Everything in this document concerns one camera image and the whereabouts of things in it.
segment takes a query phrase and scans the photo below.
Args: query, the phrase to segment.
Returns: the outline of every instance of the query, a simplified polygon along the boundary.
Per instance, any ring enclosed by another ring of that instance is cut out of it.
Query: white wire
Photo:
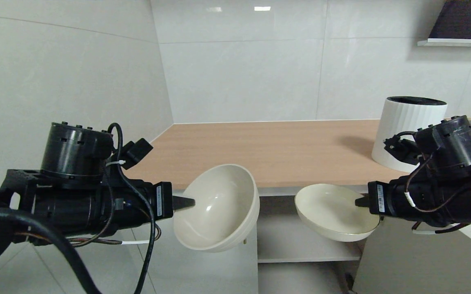
[[[111,162],[108,162],[107,164],[105,164],[105,166],[109,166],[109,165],[112,165],[112,164],[119,164],[119,165],[123,165],[126,161],[125,160],[120,160],[120,161],[111,161]]]
[[[417,235],[435,235],[435,231],[420,231],[418,229],[412,229],[411,232]]]
[[[121,241],[121,245],[139,245],[148,244],[150,240],[138,240],[138,241]]]
[[[406,199],[408,200],[408,203],[411,205],[411,207],[415,207],[415,203],[413,202],[413,199],[411,199],[409,192],[404,192],[404,195],[406,196]]]

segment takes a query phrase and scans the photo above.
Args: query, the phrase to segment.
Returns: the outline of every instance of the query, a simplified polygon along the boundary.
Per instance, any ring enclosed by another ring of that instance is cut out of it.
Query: black connector
[[[393,136],[390,139],[386,139],[384,145],[384,149],[400,162],[411,165],[419,163],[417,157],[420,155],[420,150],[415,145],[415,142],[400,139],[400,136]]]
[[[138,164],[154,147],[147,140],[141,138],[136,143],[130,141],[122,147],[120,159],[125,163],[122,165],[124,169],[130,169]]]

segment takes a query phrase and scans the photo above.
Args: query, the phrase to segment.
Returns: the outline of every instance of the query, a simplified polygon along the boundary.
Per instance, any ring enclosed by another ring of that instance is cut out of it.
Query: range hood
[[[471,47],[471,0],[448,0],[427,40],[419,46]]]

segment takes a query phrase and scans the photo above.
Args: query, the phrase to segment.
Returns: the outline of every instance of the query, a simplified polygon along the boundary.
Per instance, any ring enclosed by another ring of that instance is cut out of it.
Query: wire
[[[15,232],[14,235],[34,237],[40,240],[44,240],[45,242],[49,242],[49,244],[52,243],[49,239],[45,238],[44,236],[41,236],[39,234],[32,233],[32,232]],[[90,238],[67,238],[67,240],[69,240],[69,242],[83,242],[83,241],[90,240]],[[92,240],[91,242],[107,244],[107,245],[121,245],[121,241],[109,240],[109,239],[95,239],[95,240]]]
[[[103,175],[105,175],[105,180],[107,181],[107,187],[109,188],[109,197],[110,197],[110,213],[109,213],[109,219],[107,219],[107,223],[105,223],[105,226],[99,233],[96,235],[92,236],[92,238],[89,238],[88,240],[84,240],[83,242],[73,244],[74,247],[81,247],[90,244],[94,240],[97,240],[105,231],[109,228],[110,223],[112,222],[112,219],[114,218],[114,195],[112,194],[112,187],[110,186],[110,177],[109,173],[107,172],[107,169],[104,170]]]
[[[52,243],[51,240],[45,238],[44,236],[41,236],[41,235],[38,235],[38,234],[35,234],[35,233],[31,233],[31,232],[15,232],[14,235],[34,237],[34,238],[37,238],[37,239],[40,239],[40,240],[44,240],[45,242]]]
[[[413,234],[417,235],[437,235],[437,234],[445,234],[445,233],[451,233],[458,231],[459,229],[462,229],[463,227],[467,227],[470,225],[469,223],[459,223],[458,225],[454,225],[448,229],[438,229],[436,231],[431,231],[431,230],[418,230],[417,228],[420,226],[422,222],[418,221],[416,222],[412,227],[411,227],[411,232]]]
[[[117,152],[118,156],[117,156],[117,160],[119,160],[120,155],[121,155],[121,152],[120,152],[121,151],[121,146],[123,145],[123,132],[121,130],[121,126],[116,122],[111,123],[111,125],[109,125],[108,132],[111,133],[114,128],[116,128],[116,132],[118,132],[118,152]],[[148,200],[141,194],[141,192],[139,192],[136,189],[136,187],[131,184],[129,179],[127,179],[127,177],[125,177],[125,175],[123,174],[123,170],[121,169],[120,165],[118,165],[118,172],[120,174],[120,177],[123,179],[123,182],[125,182],[125,184],[127,186],[129,186],[129,188],[131,188],[131,190],[133,190],[133,192],[136,193],[136,195],[139,197],[139,199],[141,201],[143,201],[143,203],[146,205],[149,216],[150,216],[150,240],[149,240],[149,244],[148,244],[148,248],[147,248],[147,253],[144,257],[143,268],[142,268],[141,274],[139,275],[136,290],[134,291],[134,294],[140,294],[141,290],[143,289],[144,280],[147,276],[148,265],[150,263],[150,257],[152,256],[152,250],[154,249],[154,241],[155,241],[155,238],[156,238],[156,221],[155,221],[154,210],[152,209],[152,206],[150,205]]]
[[[406,196],[406,199],[408,200],[409,204],[411,205],[411,207],[415,208],[416,210],[418,210],[419,212],[436,212],[437,210],[443,208],[444,206],[446,206],[448,203],[450,203],[453,199],[455,199],[455,197],[457,197],[459,194],[465,192],[467,189],[466,188],[459,188],[455,193],[453,193],[452,196],[450,196],[446,201],[444,201],[444,203],[442,203],[441,205],[435,207],[435,208],[432,208],[432,209],[422,209],[422,208],[418,208],[417,205],[415,205],[415,203],[413,202],[413,199],[411,198],[411,195],[409,194],[409,183],[411,182],[411,180],[413,179],[413,177],[415,177],[415,175],[421,170],[423,169],[426,165],[428,165],[428,163],[430,162],[431,158],[433,157],[433,153],[430,154],[430,156],[420,165],[418,166],[414,171],[411,172],[411,174],[408,176],[408,179],[406,181],[406,184],[404,185],[404,195]]]
[[[141,208],[137,207],[137,206],[134,206],[132,205],[131,207],[139,210],[140,212],[142,212],[142,214],[146,215],[147,216],[147,219],[150,220],[150,216],[146,213],[146,211],[142,210]],[[159,240],[159,238],[161,237],[161,228],[159,227],[159,225],[156,223],[156,230],[157,230],[157,234],[156,234],[156,237],[155,237],[155,241]]]
[[[45,236],[48,240],[56,246],[63,254],[64,258],[67,259],[69,266],[76,274],[77,279],[81,283],[81,287],[88,294],[101,294],[98,290],[90,274],[85,267],[85,264],[79,257],[75,248],[71,243],[62,235],[58,229],[53,227],[50,223],[43,222],[28,212],[22,212],[20,210],[13,210],[10,208],[0,208],[0,221],[12,221],[18,222],[22,225],[32,227],[34,231],[37,231],[41,236]]]
[[[433,157],[433,153],[430,154],[430,156],[422,164],[420,164],[416,169],[414,169],[408,176],[408,179],[406,180],[406,184],[404,185],[404,196],[406,196],[406,199],[408,200],[408,203],[411,205],[411,207],[415,208],[419,212],[425,212],[425,211],[418,208],[415,205],[415,202],[413,202],[413,199],[411,198],[411,195],[409,194],[409,191],[408,191],[409,183],[415,177],[415,175],[419,173],[419,171],[421,171],[424,167],[426,167],[426,165],[428,165],[432,157]]]
[[[400,132],[396,136],[413,136],[414,134],[415,132],[412,132],[412,131],[404,131],[404,132]]]
[[[71,242],[82,242],[88,239],[90,238],[69,238],[68,240]],[[109,240],[109,239],[95,239],[95,240],[92,240],[92,242],[99,243],[99,244],[107,244],[107,245],[121,245],[121,241]]]

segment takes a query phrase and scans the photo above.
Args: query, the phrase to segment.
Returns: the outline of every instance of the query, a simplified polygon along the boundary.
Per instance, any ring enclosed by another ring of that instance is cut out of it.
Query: cabinet door
[[[386,218],[368,237],[353,290],[358,294],[471,293],[471,239],[461,232],[415,235],[412,225]]]
[[[258,292],[258,242],[254,227],[246,244],[220,253],[190,250],[174,235],[173,220],[158,221],[149,275],[157,294],[251,294]],[[150,226],[134,229],[137,240],[148,237]],[[145,254],[147,247],[140,246]]]

